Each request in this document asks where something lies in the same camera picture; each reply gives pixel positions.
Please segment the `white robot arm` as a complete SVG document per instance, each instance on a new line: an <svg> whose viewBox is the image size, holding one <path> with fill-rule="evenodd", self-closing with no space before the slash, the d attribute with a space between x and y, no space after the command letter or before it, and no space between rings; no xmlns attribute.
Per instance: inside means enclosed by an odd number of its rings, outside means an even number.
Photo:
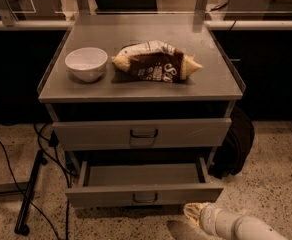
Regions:
<svg viewBox="0 0 292 240"><path fill-rule="evenodd" d="M206 234L223 240L288 240L264 221L211 203L187 203L185 216Z"/></svg>

